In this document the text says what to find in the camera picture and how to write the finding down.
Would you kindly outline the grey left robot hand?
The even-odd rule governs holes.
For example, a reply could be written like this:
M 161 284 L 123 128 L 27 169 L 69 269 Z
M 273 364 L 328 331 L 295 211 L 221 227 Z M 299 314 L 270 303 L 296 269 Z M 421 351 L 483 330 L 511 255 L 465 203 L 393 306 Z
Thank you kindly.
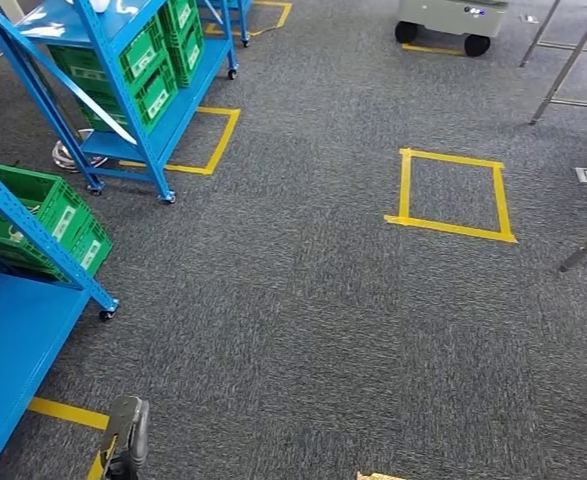
M 148 423 L 150 404 L 141 400 L 132 425 L 129 442 L 131 463 L 135 470 L 141 468 L 148 456 Z

